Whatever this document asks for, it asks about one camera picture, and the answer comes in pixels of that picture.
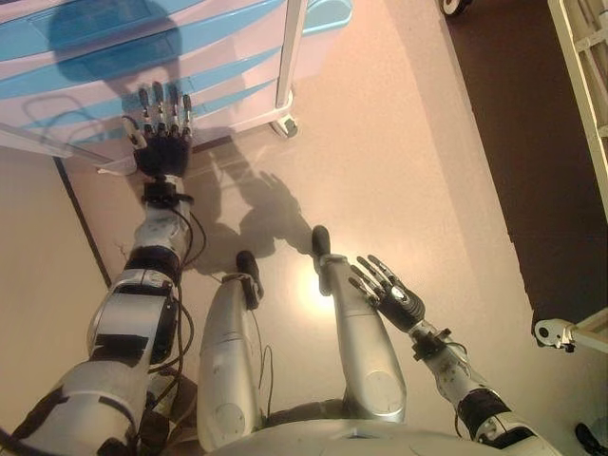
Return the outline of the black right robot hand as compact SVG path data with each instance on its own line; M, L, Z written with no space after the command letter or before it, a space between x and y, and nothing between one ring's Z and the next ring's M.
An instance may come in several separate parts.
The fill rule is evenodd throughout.
M422 299L377 256L358 256L350 268L354 277L349 278L349 283L395 328L409 333L424 320L426 308Z

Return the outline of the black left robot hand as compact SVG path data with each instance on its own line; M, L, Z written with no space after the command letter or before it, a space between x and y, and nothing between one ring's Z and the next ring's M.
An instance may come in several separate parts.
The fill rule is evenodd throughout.
M137 168L147 177L183 177L192 148L192 103L175 85L153 82L138 91L142 123L121 117Z

